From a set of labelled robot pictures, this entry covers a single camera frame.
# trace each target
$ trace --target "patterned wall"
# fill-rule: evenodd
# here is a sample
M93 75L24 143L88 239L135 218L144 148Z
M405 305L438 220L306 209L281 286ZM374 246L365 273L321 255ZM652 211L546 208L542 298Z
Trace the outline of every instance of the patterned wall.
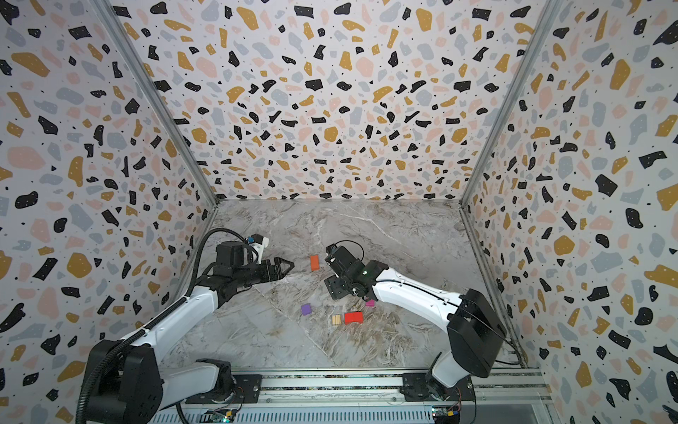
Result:
M220 198L459 197L541 12L537 0L114 4Z
M468 205L564 423L678 410L677 19L563 2Z
M206 203L88 3L0 13L0 422L70 423L89 350L163 308Z

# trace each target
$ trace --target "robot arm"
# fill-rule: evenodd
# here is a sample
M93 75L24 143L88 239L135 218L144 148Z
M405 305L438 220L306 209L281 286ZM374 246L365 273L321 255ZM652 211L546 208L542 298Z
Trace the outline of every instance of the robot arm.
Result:
M150 322L117 341L103 340L94 346L87 358L82 388L89 393L84 397L81 394L76 424L85 419L145 424L156 411L195 394L209 393L224 400L232 395L235 386L228 362L205 359L184 368L159 368L158 364L193 326L237 293L254 284L280 280L294 267L279 257L273 264L262 260L267 238L256 234L247 239L238 237L243 241L217 245L216 261L191 282L184 296ZM252 252L258 258L245 263L245 255L251 258ZM101 370L101 364L108 365Z
M453 387L471 374L487 377L506 337L506 330L482 293L446 292L408 278L388 265L370 261L367 265L345 247L327 247L325 261L335 277L325 280L334 300L348 294L365 300L393 303L426 318L447 332L450 351L433 364L430 386L441 385L437 393Z

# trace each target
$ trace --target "wooden block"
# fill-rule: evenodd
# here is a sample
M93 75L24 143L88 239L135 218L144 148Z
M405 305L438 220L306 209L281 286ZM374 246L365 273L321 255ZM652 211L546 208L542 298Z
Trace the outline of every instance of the wooden block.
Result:
M320 269L320 261L318 260L318 255L314 254L311 256L311 271L318 271Z
M344 314L344 324L350 324L351 322L357 322L358 324L363 323L363 313L362 312L346 312Z

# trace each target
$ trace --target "gray marble surface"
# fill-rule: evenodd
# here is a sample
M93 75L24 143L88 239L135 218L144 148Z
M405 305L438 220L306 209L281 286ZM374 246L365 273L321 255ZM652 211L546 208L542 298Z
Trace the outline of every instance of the gray marble surface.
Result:
M264 258L280 256L295 267L283 280L238 294L195 326L170 351L164 366L200 358L231 361L234 368L428 367L450 348L447 335L400 307L357 297L333 301L323 283L332 275L325 247L351 239L376 259L433 287L474 288L487 296L456 203L427 201L224 201L212 227L271 239ZM202 268L214 261L215 234L205 245ZM357 257L360 249L345 246ZM321 269L311 271L310 255ZM313 312L302 316L301 306ZM333 326L331 315L362 311L363 324ZM507 352L500 358L512 361Z

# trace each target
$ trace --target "mounting plate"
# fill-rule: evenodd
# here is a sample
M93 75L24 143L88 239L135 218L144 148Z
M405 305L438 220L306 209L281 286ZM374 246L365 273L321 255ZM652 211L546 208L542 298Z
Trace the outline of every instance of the mounting plate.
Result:
M232 398L230 405L238 407L240 404L257 403L261 390L261 374L236 374L233 378L235 379L235 397ZM223 401L211 399L207 393L193 395L186 399L187 404L211 404L223 403Z
M449 396L450 400L459 398L461 393L462 401L471 401L474 399L473 386L468 387L471 383L471 376L468 375L459 380L454 387L445 390L445 394ZM405 395L406 402L423 402L427 400L436 400L431 397L431 392L428 389L425 372L405 372L403 373L403 387L400 393Z

